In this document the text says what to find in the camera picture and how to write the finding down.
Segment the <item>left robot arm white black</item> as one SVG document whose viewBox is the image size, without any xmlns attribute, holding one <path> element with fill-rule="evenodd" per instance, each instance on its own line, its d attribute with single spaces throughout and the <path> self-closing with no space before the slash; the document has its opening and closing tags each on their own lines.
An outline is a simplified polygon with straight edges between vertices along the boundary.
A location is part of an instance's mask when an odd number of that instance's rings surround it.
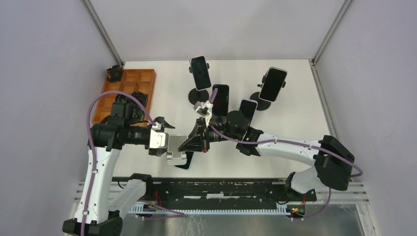
<svg viewBox="0 0 417 236">
<path fill-rule="evenodd" d="M 64 221 L 62 230 L 71 236 L 119 236 L 123 219 L 139 200 L 155 194 L 151 175 L 132 174 L 127 185 L 112 202 L 109 195 L 113 172 L 125 144 L 142 145 L 150 154 L 167 151 L 172 128 L 164 117 L 156 117 L 146 127 L 134 126 L 132 104 L 114 102 L 111 113 L 90 128 L 89 169 L 80 202 L 73 218 Z"/>
</svg>

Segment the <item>phone with light blue case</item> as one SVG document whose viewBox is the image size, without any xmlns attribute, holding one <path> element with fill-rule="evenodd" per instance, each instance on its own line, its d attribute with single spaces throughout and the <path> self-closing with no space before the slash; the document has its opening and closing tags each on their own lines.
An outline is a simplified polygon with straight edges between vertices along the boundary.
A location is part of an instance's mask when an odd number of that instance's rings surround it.
<svg viewBox="0 0 417 236">
<path fill-rule="evenodd" d="M 187 151 L 186 152 L 186 163 L 183 165 L 175 165 L 176 168 L 180 168 L 182 170 L 189 170 L 190 165 L 192 163 L 194 152 Z"/>
</svg>

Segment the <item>black phone dark case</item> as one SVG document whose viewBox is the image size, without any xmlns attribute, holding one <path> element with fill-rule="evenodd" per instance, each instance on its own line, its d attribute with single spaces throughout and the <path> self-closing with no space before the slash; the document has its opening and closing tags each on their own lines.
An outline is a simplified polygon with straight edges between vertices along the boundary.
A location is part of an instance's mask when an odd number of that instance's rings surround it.
<svg viewBox="0 0 417 236">
<path fill-rule="evenodd" d="M 213 115 L 226 116 L 229 108 L 229 86 L 224 84 L 215 84 L 212 89 L 217 89 L 217 94 L 213 101 Z"/>
</svg>

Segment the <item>silver folding phone stand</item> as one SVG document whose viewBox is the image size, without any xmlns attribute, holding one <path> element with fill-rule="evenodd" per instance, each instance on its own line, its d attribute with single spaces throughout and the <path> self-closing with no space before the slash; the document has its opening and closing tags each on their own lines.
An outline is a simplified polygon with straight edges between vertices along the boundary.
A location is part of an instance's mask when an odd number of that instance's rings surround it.
<svg viewBox="0 0 417 236">
<path fill-rule="evenodd" d="M 186 135 L 172 135 L 168 139 L 167 164 L 170 166 L 186 163 L 186 153 L 178 151 L 178 147 L 188 138 Z"/>
</svg>

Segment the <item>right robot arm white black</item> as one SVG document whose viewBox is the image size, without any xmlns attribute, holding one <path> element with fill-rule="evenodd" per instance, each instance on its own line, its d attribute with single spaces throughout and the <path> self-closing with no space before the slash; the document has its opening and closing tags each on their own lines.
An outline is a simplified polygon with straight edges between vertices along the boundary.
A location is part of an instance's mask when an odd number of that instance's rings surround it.
<svg viewBox="0 0 417 236">
<path fill-rule="evenodd" d="M 240 111 L 225 117 L 200 117 L 179 151 L 207 152 L 213 142 L 232 141 L 236 149 L 247 156 L 280 157 L 309 165 L 301 172 L 293 172 L 284 187 L 284 195 L 298 200 L 311 189 L 326 186 L 345 191 L 354 167 L 354 155 L 334 136 L 321 140 L 282 138 L 250 126 L 250 120 Z"/>
</svg>

